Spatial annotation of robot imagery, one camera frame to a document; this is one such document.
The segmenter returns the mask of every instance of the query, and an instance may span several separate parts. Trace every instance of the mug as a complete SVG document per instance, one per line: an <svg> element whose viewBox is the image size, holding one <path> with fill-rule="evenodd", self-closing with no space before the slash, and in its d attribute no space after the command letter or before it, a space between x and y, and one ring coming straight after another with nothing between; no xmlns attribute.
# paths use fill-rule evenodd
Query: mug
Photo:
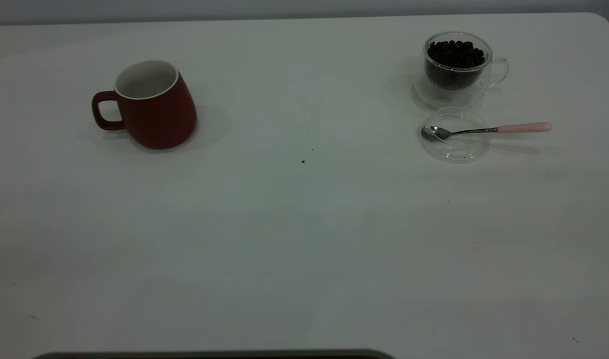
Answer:
<svg viewBox="0 0 609 359"><path fill-rule="evenodd" d="M122 121L107 121L98 104L118 103ZM172 64L150 60L133 64L118 75L113 91L94 95L92 112L97 125L108 131L127 132L148 148L178 146L193 133L196 106L183 76Z"/></svg>
<svg viewBox="0 0 609 359"><path fill-rule="evenodd" d="M467 68L452 68L435 61L428 54L431 44L444 41L466 45L472 43L470 51L478 48L484 62ZM423 45L423 74L415 84L418 96L433 109L448 106L471 107L476 104L489 87L502 82L509 72L508 60L493 57L493 50L486 41L466 32L441 32L431 36ZM503 71L491 76L491 64L502 64Z"/></svg>

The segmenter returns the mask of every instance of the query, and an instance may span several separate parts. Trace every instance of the spoon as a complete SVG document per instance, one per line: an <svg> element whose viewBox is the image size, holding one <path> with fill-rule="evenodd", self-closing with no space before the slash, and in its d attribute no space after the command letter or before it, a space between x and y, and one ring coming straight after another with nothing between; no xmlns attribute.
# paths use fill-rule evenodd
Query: spoon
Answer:
<svg viewBox="0 0 609 359"><path fill-rule="evenodd" d="M535 123L522 123L521 125L505 125L492 127L491 129L475 129L475 130L464 130L451 132L437 126L424 126L422 127L422 136L428 141L445 141L450 136L463 135L463 134L486 134L495 133L498 134L516 134L521 132L546 132L552 129L552 125L548 122L535 122Z"/></svg>

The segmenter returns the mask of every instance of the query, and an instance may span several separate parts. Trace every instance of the red mug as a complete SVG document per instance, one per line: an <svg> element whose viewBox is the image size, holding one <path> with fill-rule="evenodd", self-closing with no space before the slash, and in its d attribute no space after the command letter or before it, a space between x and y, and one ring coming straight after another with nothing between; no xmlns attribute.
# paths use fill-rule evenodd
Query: red mug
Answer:
<svg viewBox="0 0 609 359"><path fill-rule="evenodd" d="M118 102L122 121L107 121L98 104ZM94 95L92 112L103 130L123 130L140 145L156 150L178 146L193 133L196 106L181 73L159 60L133 64L118 75L113 91Z"/></svg>

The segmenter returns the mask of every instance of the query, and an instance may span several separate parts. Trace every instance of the coffee bean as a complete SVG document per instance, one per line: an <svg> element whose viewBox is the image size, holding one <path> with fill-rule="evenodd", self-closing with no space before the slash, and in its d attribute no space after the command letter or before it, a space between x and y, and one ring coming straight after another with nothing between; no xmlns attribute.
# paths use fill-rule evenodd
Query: coffee bean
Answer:
<svg viewBox="0 0 609 359"><path fill-rule="evenodd" d="M484 51L475 48L471 41L432 42L427 54L447 68L474 68L486 61ZM443 69L429 61L424 62L424 70L434 84L448 90L464 89L473 84L480 75L480 71L459 72Z"/></svg>

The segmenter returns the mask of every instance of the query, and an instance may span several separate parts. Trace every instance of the gray wall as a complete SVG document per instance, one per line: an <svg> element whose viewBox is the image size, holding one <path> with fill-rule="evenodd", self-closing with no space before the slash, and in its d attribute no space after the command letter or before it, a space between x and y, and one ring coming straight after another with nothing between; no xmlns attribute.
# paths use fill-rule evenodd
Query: gray wall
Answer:
<svg viewBox="0 0 609 359"><path fill-rule="evenodd" d="M609 0L0 0L0 23L589 11Z"/></svg>

